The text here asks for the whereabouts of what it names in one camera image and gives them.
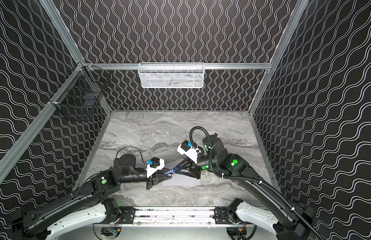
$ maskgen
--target white wire basket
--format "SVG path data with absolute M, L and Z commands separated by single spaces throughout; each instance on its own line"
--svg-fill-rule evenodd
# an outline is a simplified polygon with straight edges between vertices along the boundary
M 143 88 L 202 88 L 204 63 L 141 62 L 137 73 Z

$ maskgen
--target blue object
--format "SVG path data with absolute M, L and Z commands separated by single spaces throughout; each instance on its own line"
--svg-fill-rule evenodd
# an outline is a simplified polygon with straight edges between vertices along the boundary
M 119 232 L 116 231 L 116 230 L 113 229 L 113 228 L 108 228 L 108 231 L 109 231 L 110 233 L 112 233 L 113 235 L 115 235 L 115 236 L 118 236 L 118 235 L 119 235 Z
M 168 170 L 168 171 L 166 171 L 166 172 L 163 173 L 163 174 L 164 174 L 164 175 L 169 175 L 169 176 L 174 175 L 174 174 L 175 174 L 175 171 L 176 171 L 178 168 L 179 168 L 179 167 L 176 166 L 176 167 L 174 167 L 173 169 Z

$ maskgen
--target marble tabletop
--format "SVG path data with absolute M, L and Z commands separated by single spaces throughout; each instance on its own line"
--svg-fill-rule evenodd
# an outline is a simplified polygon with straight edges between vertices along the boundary
M 113 165 L 116 152 L 124 146 L 140 148 L 144 160 L 159 157 L 166 163 L 183 158 L 176 149 L 184 140 L 189 140 L 189 131 L 194 126 L 204 127 L 209 134 L 218 134 L 228 152 L 242 156 L 266 181 L 268 171 L 259 150 L 247 112 L 113 112 L 87 177 Z M 194 141 L 201 145 L 201 131 L 193 134 Z M 142 167 L 139 153 L 124 149 L 120 155 L 136 156 L 136 167 Z M 202 171 L 201 184 L 197 186 L 155 185 L 145 189 L 145 182 L 122 184 L 121 190 L 111 197 L 119 204 L 131 206 L 227 206 L 241 198 L 254 206 L 263 206 L 248 191 L 212 173 Z

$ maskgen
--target wall panel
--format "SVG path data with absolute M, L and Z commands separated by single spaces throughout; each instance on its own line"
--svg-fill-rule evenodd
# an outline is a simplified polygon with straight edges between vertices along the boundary
M 56 111 L 0 185 L 0 236 L 11 238 L 10 213 L 32 209 L 73 190 L 105 120 L 71 122 Z
M 323 236 L 371 240 L 371 0 L 309 2 L 254 119 Z
M 75 65 L 37 0 L 0 1 L 0 159 Z
M 270 62 L 296 0 L 54 0 L 90 63 Z
M 264 70 L 206 70 L 203 88 L 142 88 L 137 71 L 114 71 L 104 94 L 113 110 L 248 110 Z

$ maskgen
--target wire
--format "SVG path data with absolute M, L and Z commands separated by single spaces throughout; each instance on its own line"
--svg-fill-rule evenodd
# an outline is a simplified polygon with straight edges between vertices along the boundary
M 95 175 L 97 175 L 97 174 L 94 174 L 94 175 L 91 175 L 90 177 L 88 177 L 88 178 L 84 181 L 84 183 L 83 183 L 82 185 L 80 185 L 79 189 L 75 192 L 75 194 L 73 195 L 73 197 L 70 197 L 69 199 L 65 200 L 64 202 L 59 203 L 58 205 L 51 206 L 50 208 L 47 208 L 47 209 L 41 211 L 40 213 L 37 213 L 36 215 L 31 215 L 29 218 L 26 218 L 26 219 L 24 219 L 24 220 L 22 220 L 22 221 L 20 221 L 20 222 L 16 222 L 16 223 L 11 224 L 11 225 L 6 225 L 6 227 L 12 227 L 13 225 L 16 225 L 16 224 L 19 224 L 19 223 L 25 222 L 26 220 L 29 220 L 29 219 L 31 219 L 31 218 L 37 216 L 37 215 L 40 215 L 40 214 L 42 214 L 42 213 L 44 213 L 44 212 L 46 212 L 46 211 L 48 211 L 48 210 L 50 210 L 50 209 L 52 209 L 52 208 L 56 208 L 57 206 L 60 206 L 61 204 L 64 204 L 64 203 L 66 203 L 66 202 L 69 201 L 69 200 L 74 200 L 73 198 L 75 198 L 75 196 L 79 193 L 80 189 L 84 186 L 84 184 L 87 183 L 87 181 L 88 181 L 90 178 L 92 178 L 93 176 L 95 176 Z
M 121 222 L 121 217 L 119 218 L 119 221 L 115 225 L 110 226 L 108 229 L 110 229 L 112 227 L 116 227 L 116 225 L 119 224 L 120 222 Z
M 94 223 L 92 223 L 93 234 L 95 234 L 95 236 L 96 236 L 98 239 L 103 240 L 103 239 L 99 238 L 99 237 L 96 235 L 96 233 L 95 233 L 95 227 L 94 227 L 93 225 L 94 225 Z
M 252 230 L 252 233 L 244 240 L 250 240 L 255 235 L 256 228 L 257 228 L 257 225 L 254 226 L 254 230 Z
M 240 229 L 239 231 L 240 231 L 240 232 L 243 231 L 246 227 L 247 227 L 247 223 L 244 222 L 244 228 Z
M 139 151 L 139 153 L 140 153 L 141 161 L 143 162 L 143 165 L 145 165 L 145 162 L 144 162 L 144 160 L 143 160 L 143 155 L 141 154 L 140 149 L 137 148 L 137 147 L 134 147 L 134 146 L 125 146 L 125 147 L 122 147 L 119 151 L 117 151 L 115 158 L 117 158 L 117 154 L 118 154 L 121 150 L 123 150 L 124 148 L 126 148 L 126 147 L 133 147 L 133 148 L 137 149 L 137 150 Z
M 208 144 L 209 146 L 212 146 L 212 142 L 211 142 L 211 138 L 207 132 L 207 130 L 205 130 L 203 127 L 200 127 L 200 126 L 196 126 L 196 127 L 193 127 L 191 129 L 191 131 L 189 132 L 189 140 L 192 144 L 193 147 L 196 146 L 195 142 L 193 141 L 193 138 L 192 138 L 192 133 L 195 131 L 195 130 L 201 130 L 204 132 L 204 134 L 206 135 L 207 137 L 207 140 L 208 140 Z M 221 178 L 224 178 L 224 179 L 240 179 L 240 180 L 245 180 L 245 181 L 250 181 L 250 182 L 255 182 L 255 183 L 258 183 L 259 185 L 262 184 L 262 186 L 264 185 L 265 187 L 267 187 L 269 190 L 271 190 L 275 195 L 277 195 L 281 200 L 282 202 L 289 208 L 289 210 L 295 214 L 303 223 L 304 225 L 306 225 L 317 237 L 319 240 L 325 240 L 324 237 L 289 203 L 289 201 L 286 199 L 286 197 L 284 197 L 278 190 L 276 190 L 273 186 L 271 186 L 269 183 L 267 182 L 261 182 L 260 180 L 257 180 L 257 179 L 252 179 L 252 178 L 249 178 L 249 177 L 244 177 L 244 176 L 227 176 L 227 175 L 222 175 L 222 174 L 219 174 L 215 169 L 214 169 L 214 166 L 212 164 L 212 151 L 209 151 L 207 153 L 209 155 L 209 160 L 208 160 L 208 164 L 209 166 L 211 167 L 211 171 L 212 173 L 214 173 L 215 175 L 217 175 L 218 177 L 221 177 Z

